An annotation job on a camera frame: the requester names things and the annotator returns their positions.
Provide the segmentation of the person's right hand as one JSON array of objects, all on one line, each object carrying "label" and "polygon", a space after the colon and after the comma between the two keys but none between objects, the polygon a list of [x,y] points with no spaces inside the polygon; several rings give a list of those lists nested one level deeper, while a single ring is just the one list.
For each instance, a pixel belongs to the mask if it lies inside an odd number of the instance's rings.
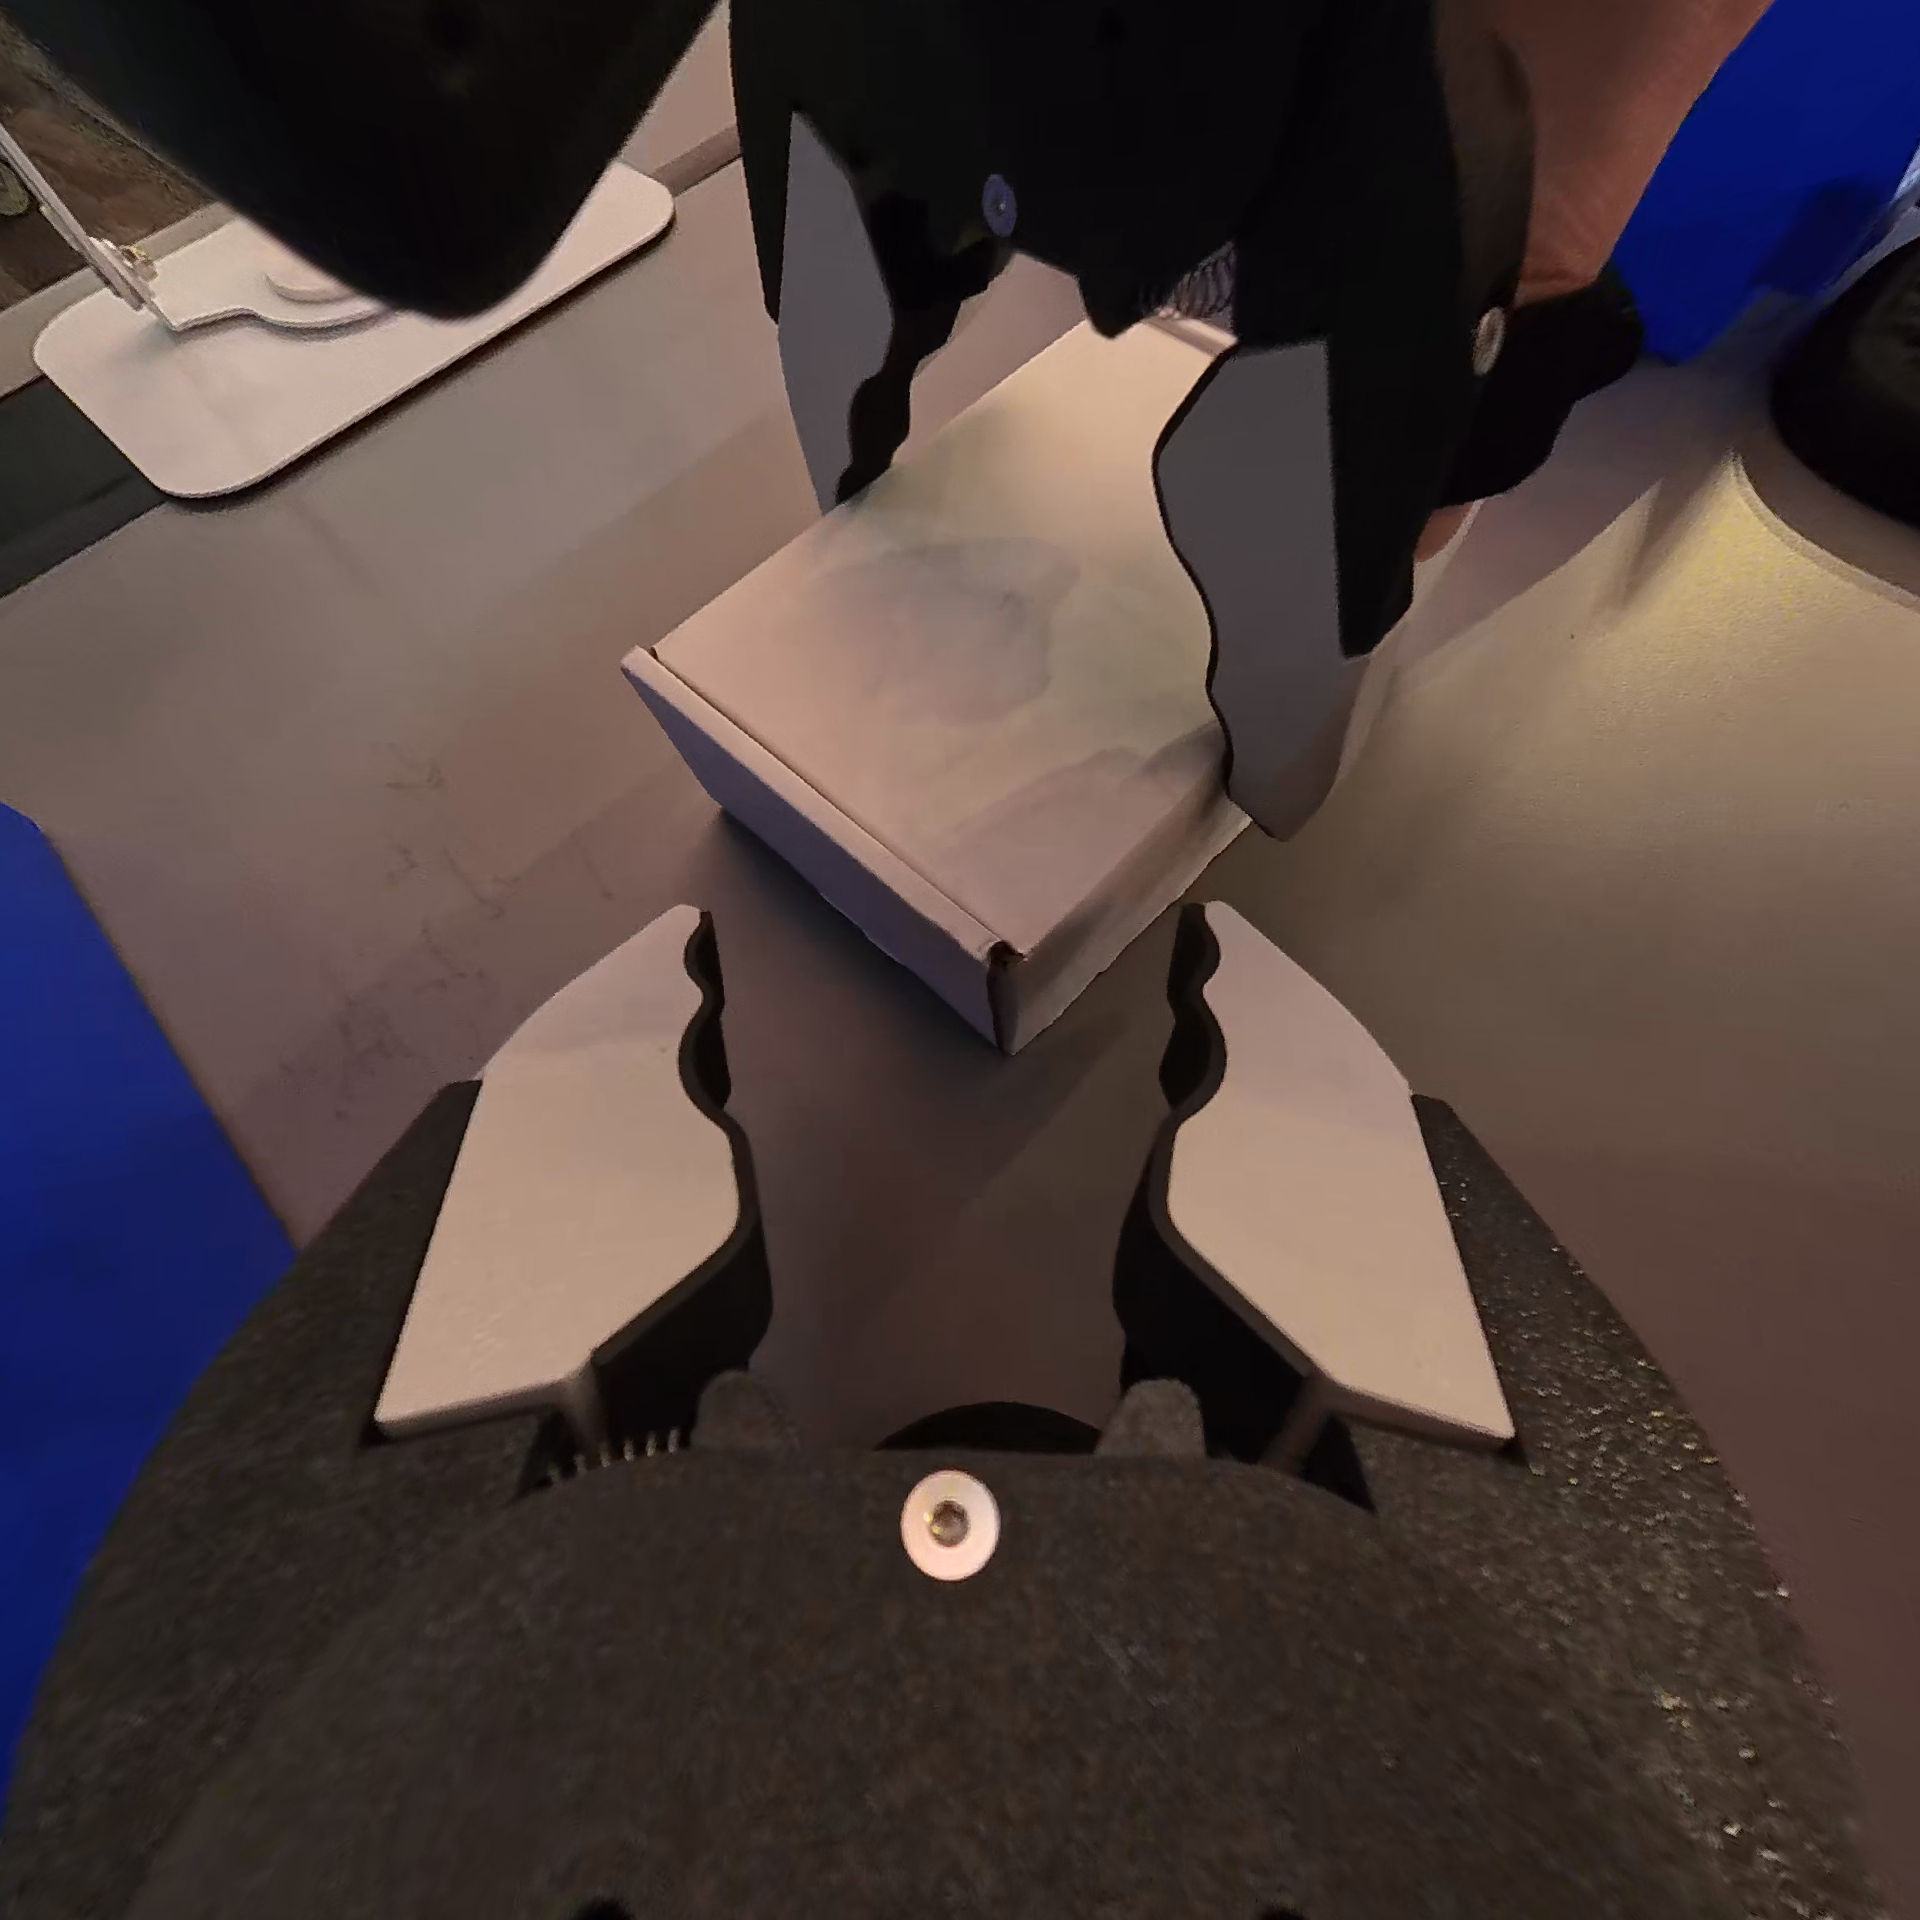
[{"label": "person's right hand", "polygon": [[1535,126],[1519,302],[1590,286],[1608,264],[1695,105],[1764,2],[1491,2]]}]

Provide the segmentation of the white document stand base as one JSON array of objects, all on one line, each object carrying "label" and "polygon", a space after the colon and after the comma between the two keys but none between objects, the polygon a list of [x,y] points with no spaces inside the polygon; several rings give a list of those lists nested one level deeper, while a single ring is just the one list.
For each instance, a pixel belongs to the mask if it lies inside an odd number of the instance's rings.
[{"label": "white document stand base", "polygon": [[232,217],[165,255],[144,305],[105,291],[50,316],[33,363],[158,492],[206,502],[300,464],[652,249],[672,223],[670,191],[619,161],[529,283],[441,321],[353,291],[291,298],[323,277]]}]

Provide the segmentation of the white cardboard mailer box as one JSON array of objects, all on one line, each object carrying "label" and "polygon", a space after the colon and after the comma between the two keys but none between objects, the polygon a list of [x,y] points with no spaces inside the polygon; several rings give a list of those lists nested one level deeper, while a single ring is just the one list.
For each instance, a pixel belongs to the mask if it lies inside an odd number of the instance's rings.
[{"label": "white cardboard mailer box", "polygon": [[1213,347],[1070,331],[622,665],[708,798],[1002,1055],[1247,827],[1152,473]]}]

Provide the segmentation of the blue plastic bin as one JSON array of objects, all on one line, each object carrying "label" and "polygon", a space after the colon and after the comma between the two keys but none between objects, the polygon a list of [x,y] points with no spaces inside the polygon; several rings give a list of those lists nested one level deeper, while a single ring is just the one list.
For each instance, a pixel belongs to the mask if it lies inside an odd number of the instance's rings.
[{"label": "blue plastic bin", "polygon": [[293,1261],[55,844],[5,806],[5,1784],[134,1476]]},{"label": "blue plastic bin", "polygon": [[1688,113],[1615,251],[1645,352],[1686,365],[1759,302],[1820,298],[1919,147],[1919,7],[1779,2]]}]

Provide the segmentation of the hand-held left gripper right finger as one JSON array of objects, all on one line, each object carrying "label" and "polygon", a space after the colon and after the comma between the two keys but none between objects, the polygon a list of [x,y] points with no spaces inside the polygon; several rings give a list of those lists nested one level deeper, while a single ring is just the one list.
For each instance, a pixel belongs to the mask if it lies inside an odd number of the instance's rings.
[{"label": "hand-held left gripper right finger", "polygon": [[1164,1117],[1117,1246],[1122,1383],[1174,1380],[1206,1448],[1309,1465],[1333,1425],[1499,1453],[1519,1427],[1418,1102],[1236,908],[1180,910]]}]

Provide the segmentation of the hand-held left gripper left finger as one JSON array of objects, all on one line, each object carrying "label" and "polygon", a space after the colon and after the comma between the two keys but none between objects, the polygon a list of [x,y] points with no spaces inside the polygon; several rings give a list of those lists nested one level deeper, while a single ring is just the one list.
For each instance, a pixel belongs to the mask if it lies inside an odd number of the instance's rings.
[{"label": "hand-held left gripper left finger", "polygon": [[532,1415],[691,1436],[773,1322],[713,917],[681,904],[483,1070],[374,1405],[384,1438]]}]

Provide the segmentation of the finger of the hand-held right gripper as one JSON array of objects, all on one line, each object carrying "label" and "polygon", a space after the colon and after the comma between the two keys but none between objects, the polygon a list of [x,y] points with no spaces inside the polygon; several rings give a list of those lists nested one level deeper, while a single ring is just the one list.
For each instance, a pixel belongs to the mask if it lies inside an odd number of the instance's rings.
[{"label": "finger of the hand-held right gripper", "polygon": [[1364,673],[1342,647],[1329,347],[1222,352],[1164,425],[1154,491],[1209,616],[1227,796],[1291,843],[1333,792]]},{"label": "finger of the hand-held right gripper", "polygon": [[788,123],[779,347],[785,396],[822,512],[901,453],[913,385],[962,314],[962,256],[929,209],[862,186],[803,115]]}]

